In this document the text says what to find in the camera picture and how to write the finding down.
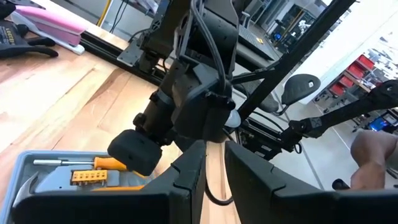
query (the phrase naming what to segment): pink object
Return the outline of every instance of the pink object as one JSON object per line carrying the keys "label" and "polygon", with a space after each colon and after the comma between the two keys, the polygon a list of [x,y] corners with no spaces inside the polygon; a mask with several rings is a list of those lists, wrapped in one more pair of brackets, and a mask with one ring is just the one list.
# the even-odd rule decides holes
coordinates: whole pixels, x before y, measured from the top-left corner
{"label": "pink object", "polygon": [[85,26],[72,19],[45,9],[17,6],[16,12],[32,21],[39,30],[70,45],[78,45],[81,39],[80,34],[86,30]]}

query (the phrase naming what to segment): pink foam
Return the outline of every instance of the pink foam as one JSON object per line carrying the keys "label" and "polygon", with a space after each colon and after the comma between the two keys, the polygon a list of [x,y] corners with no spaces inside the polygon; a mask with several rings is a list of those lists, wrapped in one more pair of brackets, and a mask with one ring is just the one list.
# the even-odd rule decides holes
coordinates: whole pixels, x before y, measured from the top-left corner
{"label": "pink foam", "polygon": [[62,17],[55,12],[50,12],[45,9],[30,6],[17,6],[16,12],[26,17],[38,18],[78,34],[81,34],[86,30],[85,26],[73,21],[72,19]]}
{"label": "pink foam", "polygon": [[58,40],[62,40],[72,46],[77,46],[80,43],[80,35],[72,34],[63,30],[54,29],[53,27],[47,26],[45,24],[41,24],[39,22],[35,22],[36,27],[47,33],[51,36],[57,38]]}

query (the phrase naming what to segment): orange handle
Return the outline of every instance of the orange handle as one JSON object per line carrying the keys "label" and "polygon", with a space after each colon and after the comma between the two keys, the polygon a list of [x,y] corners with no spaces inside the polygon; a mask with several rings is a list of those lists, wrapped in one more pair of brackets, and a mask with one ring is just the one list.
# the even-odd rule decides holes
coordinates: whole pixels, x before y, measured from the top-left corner
{"label": "orange handle", "polygon": [[126,165],[114,158],[94,158],[94,169],[101,168],[107,170],[127,170]]}
{"label": "orange handle", "polygon": [[134,186],[134,187],[103,187],[99,189],[94,189],[93,191],[122,191],[122,190],[141,190],[144,186]]}

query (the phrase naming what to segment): black rod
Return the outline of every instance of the black rod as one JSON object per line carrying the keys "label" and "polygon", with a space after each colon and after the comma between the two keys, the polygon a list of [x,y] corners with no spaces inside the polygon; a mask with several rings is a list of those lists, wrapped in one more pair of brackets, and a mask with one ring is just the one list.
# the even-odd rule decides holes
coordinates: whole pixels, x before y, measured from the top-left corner
{"label": "black rod", "polygon": [[293,50],[280,58],[279,63],[275,66],[275,74],[264,79],[256,90],[254,90],[253,94],[238,109],[242,120],[248,118],[261,102],[271,94],[271,91],[289,74],[301,58],[322,38],[354,2],[355,0],[334,0],[330,3],[298,40]]}

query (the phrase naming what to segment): red storage bin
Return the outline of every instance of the red storage bin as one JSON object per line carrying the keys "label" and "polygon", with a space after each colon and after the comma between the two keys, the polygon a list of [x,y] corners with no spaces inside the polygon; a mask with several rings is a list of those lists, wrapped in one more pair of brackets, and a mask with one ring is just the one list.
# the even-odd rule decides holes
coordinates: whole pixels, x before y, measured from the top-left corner
{"label": "red storage bin", "polygon": [[330,87],[329,91],[331,91],[334,95],[341,96],[344,94],[344,86],[340,83],[336,83]]}
{"label": "red storage bin", "polygon": [[351,72],[352,75],[358,79],[361,79],[364,74],[364,68],[355,63],[352,63],[350,66],[348,66],[346,70]]}
{"label": "red storage bin", "polygon": [[362,62],[362,64],[363,64],[364,66],[366,66],[367,68],[369,68],[369,69],[371,69],[371,70],[373,69],[374,62],[373,62],[372,60],[368,59],[365,55],[359,56],[358,60],[359,60],[360,62]]}
{"label": "red storage bin", "polygon": [[343,84],[347,88],[352,87],[354,85],[354,82],[345,76],[342,76],[342,78],[340,78],[338,82]]}

